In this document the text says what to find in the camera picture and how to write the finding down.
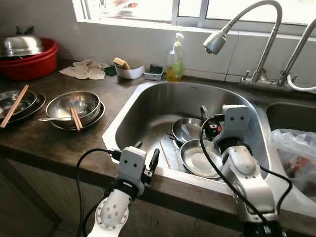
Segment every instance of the sink basin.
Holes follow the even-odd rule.
[[[277,103],[267,108],[271,130],[288,128],[316,132],[316,108],[287,103]]]
[[[259,118],[253,106],[243,97],[228,90],[188,82],[150,82],[138,86],[103,135],[108,149],[123,149],[142,141],[147,162],[155,148],[160,149],[157,173],[200,187],[231,193],[226,184],[189,174],[182,165],[179,146],[166,136],[179,118],[199,118],[205,105],[210,115],[221,113],[226,104],[250,108],[249,129],[244,137],[260,165],[269,168],[269,158]]]
[[[244,134],[245,143],[252,148],[253,156],[261,166],[286,175],[277,150],[268,144],[269,134],[271,130],[281,127],[313,131],[316,107],[310,101],[281,96],[245,96],[251,103],[238,94],[208,84],[163,81],[145,83],[136,88],[102,139],[108,149],[123,149],[142,141],[141,149],[147,152],[147,164],[153,150],[159,148],[156,175],[231,195],[232,191],[225,183],[188,173],[180,160],[179,146],[165,133],[171,131],[172,124],[179,118],[200,118],[201,105],[205,105],[211,115],[221,113],[223,104],[246,105],[250,109],[250,123]],[[262,175],[277,203],[287,184],[273,175]],[[316,218],[316,203],[296,187],[284,200],[282,209]]]

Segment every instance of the black cable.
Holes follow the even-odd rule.
[[[208,118],[205,120],[205,122],[202,125],[201,131],[199,133],[199,141],[201,143],[202,150],[207,158],[207,160],[210,162],[212,167],[215,169],[215,171],[218,173],[218,175],[223,179],[223,181],[230,187],[230,189],[247,205],[249,206],[259,217],[260,219],[265,223],[268,224],[268,220],[258,211],[258,209],[251,204],[251,202],[248,201],[233,185],[232,183],[223,175],[223,173],[216,167],[215,163],[212,161],[211,157],[207,153],[207,150],[205,148],[204,142],[203,142],[203,131],[204,128],[206,127],[206,124],[211,121],[213,118]]]
[[[77,229],[77,234],[76,237],[80,237],[81,234],[81,229],[82,229],[82,222],[83,222],[83,214],[84,214],[84,206],[83,206],[83,199],[82,199],[82,190],[81,190],[81,186],[80,186],[80,182],[79,182],[79,167],[80,164],[82,162],[82,160],[90,153],[92,152],[106,152],[108,154],[112,153],[113,151],[110,150],[105,150],[105,149],[101,149],[101,148],[94,148],[91,149],[89,151],[87,151],[86,153],[84,153],[80,159],[78,160],[77,164],[76,164],[76,168],[75,168],[75,174],[76,174],[76,184],[77,184],[77,189],[78,189],[78,194],[79,194],[79,204],[80,204],[80,219],[79,219],[79,225],[78,225],[78,229]]]
[[[287,189],[285,190],[285,192],[282,194],[282,196],[280,197],[280,199],[278,200],[277,204],[276,204],[276,210],[277,210],[277,213],[280,214],[280,209],[281,209],[281,205],[282,205],[282,202],[283,200],[285,199],[285,197],[289,194],[289,192],[291,191],[291,189],[293,188],[293,184],[291,182],[291,180],[289,180],[288,178],[284,177],[283,175],[280,175],[278,173],[274,173],[273,171],[270,171],[262,166],[260,166],[260,168],[267,172],[267,173],[270,173],[276,177],[279,177],[283,180],[285,180],[287,183],[288,183],[288,187]]]
[[[83,233],[83,237],[87,237],[88,234],[87,234],[87,222],[89,220],[89,217],[91,216],[91,214],[95,211],[95,209],[97,209],[98,205],[100,204],[100,202],[102,202],[103,199],[105,199],[107,197],[107,195],[105,194],[103,196],[103,198],[101,198],[101,200],[95,204],[91,209],[90,211],[86,214],[84,220],[83,220],[83,225],[82,225],[82,233]]]

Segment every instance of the rag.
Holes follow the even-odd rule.
[[[102,80],[105,76],[104,69],[110,65],[94,60],[83,60],[73,63],[73,67],[67,67],[59,72],[77,79]]]

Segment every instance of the dish soap bottle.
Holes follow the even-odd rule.
[[[176,34],[176,42],[173,44],[173,50],[167,57],[166,77],[168,81],[180,81],[183,73],[183,54],[181,52],[180,39],[184,38],[181,33]]]

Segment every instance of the wooden chopsticks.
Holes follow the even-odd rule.
[[[74,121],[75,121],[75,124],[76,124],[76,128],[77,128],[78,131],[80,131],[81,129],[83,129],[83,127],[82,127],[81,121],[79,119],[79,116],[78,116],[75,108],[73,106],[70,106],[70,111],[71,111],[71,114],[72,114],[72,116],[74,118]]]
[[[25,95],[26,91],[28,90],[29,85],[25,85],[24,88],[22,89],[21,93],[19,94],[18,98],[15,100],[14,104],[12,105],[11,109],[9,112],[6,114],[4,117],[2,123],[0,124],[1,128],[5,128],[7,123],[9,122],[11,116],[13,115],[14,111],[16,110],[16,107],[18,107],[19,103],[21,102],[23,96]]]

